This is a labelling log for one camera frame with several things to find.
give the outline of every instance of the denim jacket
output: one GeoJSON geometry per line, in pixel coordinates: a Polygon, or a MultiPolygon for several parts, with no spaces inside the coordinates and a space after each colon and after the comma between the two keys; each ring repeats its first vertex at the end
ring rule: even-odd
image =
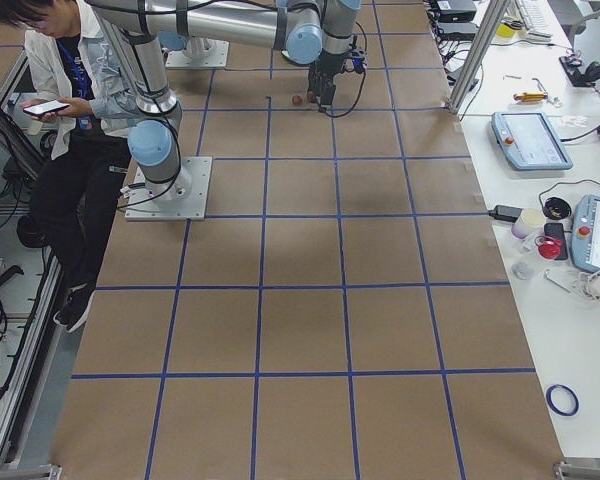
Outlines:
{"type": "MultiPolygon", "coordinates": [[[[76,2],[80,9],[81,23],[78,50],[91,78],[95,98],[89,103],[93,114],[101,119],[105,134],[126,137],[130,127],[144,117],[136,106],[135,96],[127,81],[122,77],[118,59],[104,37],[93,10],[84,0],[76,2]]],[[[24,46],[37,97],[44,100],[71,97],[71,82],[62,66],[55,39],[27,30],[24,46]]],[[[69,150],[69,132],[75,126],[75,118],[59,117],[58,139],[53,146],[51,158],[57,158],[69,150]]]]}

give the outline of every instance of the blue joint cap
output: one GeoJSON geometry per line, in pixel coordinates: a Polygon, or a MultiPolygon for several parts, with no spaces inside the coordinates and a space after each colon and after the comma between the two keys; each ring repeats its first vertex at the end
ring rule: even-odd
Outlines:
{"type": "Polygon", "coordinates": [[[169,156],[173,137],[162,123],[145,120],[131,129],[127,143],[131,154],[140,165],[155,167],[169,156]]]}
{"type": "Polygon", "coordinates": [[[351,10],[355,10],[356,12],[360,10],[362,0],[341,0],[342,4],[345,7],[349,7],[351,10]]]}
{"type": "Polygon", "coordinates": [[[158,32],[158,40],[160,45],[172,52],[184,50],[187,48],[187,42],[189,41],[188,38],[172,32],[158,32]]]}
{"type": "Polygon", "coordinates": [[[322,31],[316,25],[300,25],[287,37],[286,49],[294,62],[311,63],[322,51],[322,31]]]}

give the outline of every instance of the blue tape roll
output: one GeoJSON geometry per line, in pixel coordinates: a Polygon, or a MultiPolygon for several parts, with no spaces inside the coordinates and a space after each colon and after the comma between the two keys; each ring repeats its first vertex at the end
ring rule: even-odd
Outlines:
{"type": "Polygon", "coordinates": [[[576,395],[576,392],[571,390],[566,385],[557,384],[557,385],[550,386],[547,389],[547,394],[545,395],[545,397],[547,399],[547,405],[549,405],[549,408],[551,409],[551,411],[557,413],[558,415],[560,415],[562,417],[573,417],[576,413],[578,413],[578,410],[580,410],[580,401],[578,400],[578,396],[576,395]],[[570,411],[565,412],[564,410],[560,410],[558,407],[556,407],[555,403],[553,403],[552,396],[553,396],[553,392],[556,390],[564,390],[565,392],[567,392],[569,394],[569,396],[573,400],[573,408],[570,411]]]}

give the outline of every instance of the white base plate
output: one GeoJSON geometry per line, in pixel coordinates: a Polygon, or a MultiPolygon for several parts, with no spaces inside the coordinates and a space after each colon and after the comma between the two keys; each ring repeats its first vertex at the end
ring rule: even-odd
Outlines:
{"type": "MultiPolygon", "coordinates": [[[[150,200],[142,205],[125,210],[125,218],[129,221],[161,221],[161,220],[204,220],[207,208],[207,195],[211,179],[211,157],[182,157],[182,168],[191,176],[190,193],[182,199],[176,199],[167,205],[158,205],[150,200]]],[[[138,168],[135,183],[145,181],[144,174],[138,168]]],[[[129,204],[150,199],[144,188],[131,191],[129,204]]]]}
{"type": "Polygon", "coordinates": [[[189,58],[179,51],[169,52],[165,67],[173,70],[201,70],[205,68],[223,68],[227,66],[229,42],[214,40],[216,46],[211,54],[204,58],[189,58]]]}

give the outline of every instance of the black sneaker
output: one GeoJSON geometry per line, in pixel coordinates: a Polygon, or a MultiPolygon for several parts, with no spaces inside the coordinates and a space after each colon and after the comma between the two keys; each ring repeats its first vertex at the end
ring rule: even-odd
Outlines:
{"type": "Polygon", "coordinates": [[[88,282],[72,289],[67,298],[67,303],[53,316],[53,321],[58,325],[67,327],[69,333],[77,330],[87,321],[95,289],[95,282],[88,282]]]}

